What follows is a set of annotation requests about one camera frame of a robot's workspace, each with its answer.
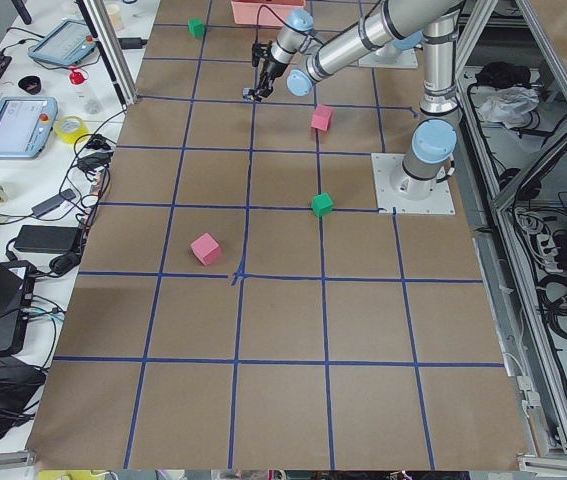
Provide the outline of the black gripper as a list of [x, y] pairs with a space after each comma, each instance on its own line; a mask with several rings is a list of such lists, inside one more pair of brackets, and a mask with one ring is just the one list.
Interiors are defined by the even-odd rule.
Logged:
[[267, 98], [274, 90], [274, 81], [283, 74], [283, 64], [275, 59], [267, 59], [263, 62], [263, 68], [259, 74], [259, 80], [255, 88], [256, 98]]

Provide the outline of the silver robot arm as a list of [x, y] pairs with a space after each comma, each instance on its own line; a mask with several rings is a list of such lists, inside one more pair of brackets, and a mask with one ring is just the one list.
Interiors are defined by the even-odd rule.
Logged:
[[419, 103], [421, 118], [410, 146], [389, 182], [398, 197], [429, 197], [446, 181], [444, 165], [456, 147], [454, 128], [444, 116], [458, 107], [456, 60], [460, 1], [379, 1], [366, 14], [331, 38], [322, 37], [314, 19], [296, 8], [281, 23], [276, 38], [252, 45], [252, 65], [260, 70], [245, 99], [260, 102], [284, 77], [297, 97], [350, 66], [379, 71], [398, 81], [397, 98]]

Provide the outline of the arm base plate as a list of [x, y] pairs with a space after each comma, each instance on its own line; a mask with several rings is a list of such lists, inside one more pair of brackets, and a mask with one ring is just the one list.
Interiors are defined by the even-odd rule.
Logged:
[[402, 50], [388, 44], [359, 59], [358, 66], [365, 68], [417, 69], [418, 60], [414, 48]]
[[454, 215], [444, 168], [435, 179], [416, 180], [404, 171], [403, 158], [403, 154], [371, 154], [377, 210], [382, 214]]

